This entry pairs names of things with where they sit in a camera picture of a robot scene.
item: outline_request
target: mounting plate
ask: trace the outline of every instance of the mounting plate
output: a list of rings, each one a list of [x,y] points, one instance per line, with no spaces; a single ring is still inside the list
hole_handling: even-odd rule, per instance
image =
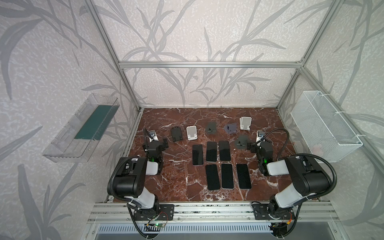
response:
[[[160,204],[160,212],[165,212],[168,215],[168,221],[173,220],[175,205],[173,204]],[[133,217],[135,221],[147,221],[148,219],[142,214],[140,210],[135,210]],[[167,220],[165,214],[161,214],[155,220]]]
[[[268,204],[252,204],[252,206],[255,220],[274,220],[268,214]],[[291,218],[290,213],[292,214],[292,220],[295,218],[295,214],[293,213],[292,208],[289,208],[283,215],[284,220],[289,220]]]

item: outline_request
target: black bracket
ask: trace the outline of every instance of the black bracket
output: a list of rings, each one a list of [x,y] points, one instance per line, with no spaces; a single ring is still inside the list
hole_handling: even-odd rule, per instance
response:
[[[268,214],[268,204],[252,204],[253,214],[255,215],[255,220],[276,220],[273,219]],[[287,208],[284,212],[281,213],[281,217],[279,220],[289,220],[291,218],[292,214],[292,220],[295,218],[295,214],[293,213],[292,208]]]
[[[173,204],[160,204],[160,212],[165,212],[167,215],[160,214],[155,220],[167,220],[167,216],[168,221],[173,220],[174,210],[175,205]],[[148,221],[148,218],[143,214],[143,210],[135,210],[133,218],[135,221]]]
[[[181,133],[180,127],[174,127],[170,130],[170,133],[172,134],[173,142],[181,141],[183,140],[183,135]]]

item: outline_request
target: white wire mesh basket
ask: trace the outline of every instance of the white wire mesh basket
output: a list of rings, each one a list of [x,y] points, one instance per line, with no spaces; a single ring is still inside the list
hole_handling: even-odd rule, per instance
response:
[[[362,146],[360,138],[320,91],[304,91],[291,112],[312,154],[337,162]]]

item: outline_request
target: marble surface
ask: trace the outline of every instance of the marble surface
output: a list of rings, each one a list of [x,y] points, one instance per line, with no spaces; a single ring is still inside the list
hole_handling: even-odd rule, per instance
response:
[[[252,117],[251,131],[240,130],[239,118]],[[215,135],[205,133],[206,125],[216,121],[217,132]],[[228,123],[237,123],[237,133],[228,135],[223,127]],[[196,125],[198,138],[187,140],[186,127]],[[184,140],[172,142],[170,130],[179,126],[182,129]],[[142,129],[155,130],[160,141],[168,138],[169,148],[163,152],[164,168],[161,175],[147,176],[145,187],[159,197],[161,202],[170,201],[242,201],[242,200],[268,200],[271,195],[282,191],[290,183],[288,175],[263,176],[257,166],[256,154],[246,149],[237,149],[235,140],[244,134],[248,139],[256,140],[256,131],[270,131],[283,127],[275,108],[170,108],[170,109],[145,109],[136,133],[130,156],[143,156],[142,145],[144,137]],[[268,136],[273,141],[274,157],[285,141],[285,133],[276,132]],[[234,189],[220,189],[209,191],[205,175],[205,165],[216,164],[219,178],[221,179],[221,161],[207,163],[205,152],[208,141],[230,142],[231,164],[233,167]],[[192,165],[192,145],[202,144],[204,164]],[[283,156],[293,154],[291,142],[287,145]],[[236,164],[247,164],[252,182],[251,189],[239,189]]]

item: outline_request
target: wallpaper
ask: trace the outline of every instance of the wallpaper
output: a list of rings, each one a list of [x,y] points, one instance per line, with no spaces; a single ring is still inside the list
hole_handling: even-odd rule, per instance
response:
[[[306,64],[316,79],[342,106],[375,146],[384,153],[384,1],[345,1]],[[296,89],[304,86],[296,83]],[[287,101],[281,108],[291,111]],[[290,132],[300,133],[290,119]],[[384,176],[361,149],[332,164],[338,174],[330,200],[351,240],[382,239]]]
[[[120,61],[299,61],[331,4],[331,0],[94,2]],[[287,73],[292,73],[217,68],[125,71],[140,104],[156,107],[274,107],[289,81]]]
[[[141,68],[126,71],[126,76],[143,106],[275,107],[293,72],[292,68]]]
[[[78,239],[137,112],[82,1],[0,1],[0,239]],[[121,106],[87,163],[42,156],[91,94]]]
[[[306,67],[384,155],[383,4],[343,4]]]
[[[95,3],[121,61],[298,61],[331,1]]]

